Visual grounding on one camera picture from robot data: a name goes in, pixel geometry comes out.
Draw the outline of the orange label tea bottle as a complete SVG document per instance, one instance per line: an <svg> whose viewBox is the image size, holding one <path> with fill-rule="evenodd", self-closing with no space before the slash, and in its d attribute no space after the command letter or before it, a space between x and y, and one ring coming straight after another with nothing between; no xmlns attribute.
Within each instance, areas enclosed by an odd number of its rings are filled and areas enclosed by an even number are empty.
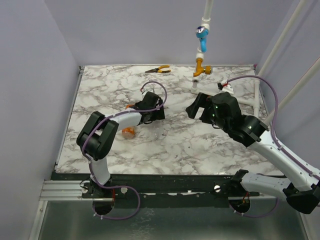
<svg viewBox="0 0 320 240"><path fill-rule="evenodd" d="M136 127L135 126L129 126L121 131L121 135L125 139L132 139L136 135Z"/></svg>

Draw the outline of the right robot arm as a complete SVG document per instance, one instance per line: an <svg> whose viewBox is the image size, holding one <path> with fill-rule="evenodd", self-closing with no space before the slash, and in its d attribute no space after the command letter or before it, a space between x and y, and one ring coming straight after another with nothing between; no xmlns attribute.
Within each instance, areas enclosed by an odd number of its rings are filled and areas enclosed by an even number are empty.
<svg viewBox="0 0 320 240"><path fill-rule="evenodd" d="M194 102L186 108L189 118L195 118L203 108L200 120L217 126L234 141L249 148L278 168L283 178L238 170L230 180L230 191L241 196L245 192L257 192L277 197L296 211L310 214L320 203L320 181L315 174L318 169L307 172L307 163L300 157L291 160L295 153L277 146L271 130L253 115L242 114L237 99L228 92L214 96L199 93Z"/></svg>

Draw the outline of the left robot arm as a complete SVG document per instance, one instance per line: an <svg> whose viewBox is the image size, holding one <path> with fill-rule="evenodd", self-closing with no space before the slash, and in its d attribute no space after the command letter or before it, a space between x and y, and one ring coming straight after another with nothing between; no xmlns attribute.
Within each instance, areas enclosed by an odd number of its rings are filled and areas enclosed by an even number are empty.
<svg viewBox="0 0 320 240"><path fill-rule="evenodd" d="M76 144L82 155L87 158L90 182L81 187L82 197L107 197L116 186L109 184L111 174L108 170L109 154L117 132L164 120L164 103L166 101L153 92L143 94L141 101L128 106L124 111L105 116L99 111L93 112L80 131Z"/></svg>

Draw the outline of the orange plastic faucet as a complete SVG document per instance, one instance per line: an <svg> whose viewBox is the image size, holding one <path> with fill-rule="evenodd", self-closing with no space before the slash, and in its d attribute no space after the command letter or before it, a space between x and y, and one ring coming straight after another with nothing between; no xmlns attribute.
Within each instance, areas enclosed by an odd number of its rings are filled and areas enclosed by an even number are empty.
<svg viewBox="0 0 320 240"><path fill-rule="evenodd" d="M196 67L193 77L199 77L201 74L210 75L212 73L212 67L210 65L202 66L203 59L201 57L196 58Z"/></svg>

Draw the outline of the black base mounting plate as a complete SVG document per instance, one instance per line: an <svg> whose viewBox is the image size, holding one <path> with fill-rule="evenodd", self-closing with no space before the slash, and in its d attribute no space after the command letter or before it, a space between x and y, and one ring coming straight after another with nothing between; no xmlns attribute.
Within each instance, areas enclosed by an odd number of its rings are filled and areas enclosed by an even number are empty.
<svg viewBox="0 0 320 240"><path fill-rule="evenodd" d="M100 207L141 208L227 208L230 200L248 204L259 193L248 193L231 175L112 174L101 188L86 173L56 173L50 178L59 184L75 183L81 200Z"/></svg>

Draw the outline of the yellow handled pliers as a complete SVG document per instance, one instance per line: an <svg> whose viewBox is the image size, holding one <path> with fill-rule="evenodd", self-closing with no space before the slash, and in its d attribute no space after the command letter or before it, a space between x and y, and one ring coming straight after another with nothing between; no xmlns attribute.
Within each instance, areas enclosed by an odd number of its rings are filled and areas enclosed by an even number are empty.
<svg viewBox="0 0 320 240"><path fill-rule="evenodd" d="M159 67L145 71L145 73L160 73L160 74L167 74L170 72L171 72L170 65L161 65Z"/></svg>

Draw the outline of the aluminium rail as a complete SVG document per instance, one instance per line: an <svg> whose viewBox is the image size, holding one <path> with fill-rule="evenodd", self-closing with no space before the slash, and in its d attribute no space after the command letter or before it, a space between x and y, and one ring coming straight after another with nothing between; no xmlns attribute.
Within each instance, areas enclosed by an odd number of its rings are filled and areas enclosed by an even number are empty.
<svg viewBox="0 0 320 240"><path fill-rule="evenodd" d="M102 201L102 202L113 202L116 197L122 197L127 194L127 187L121 187L120 193L115 193L113 195L113 191L109 193L89 193L89 190L86 190L80 186L81 181L58 181L58 180L46 180L43 183L42 190L40 193L40 200L41 201ZM204 195L206 192L197 192L187 190L187 192L165 192L165 193L158 193L158 192L146 192L142 193L141 198L146 197L176 197L176 196L193 196L199 197ZM252 192L250 194L250 198L257 199L273 199L276 198L275 196L266 195L263 193L257 194Z"/></svg>

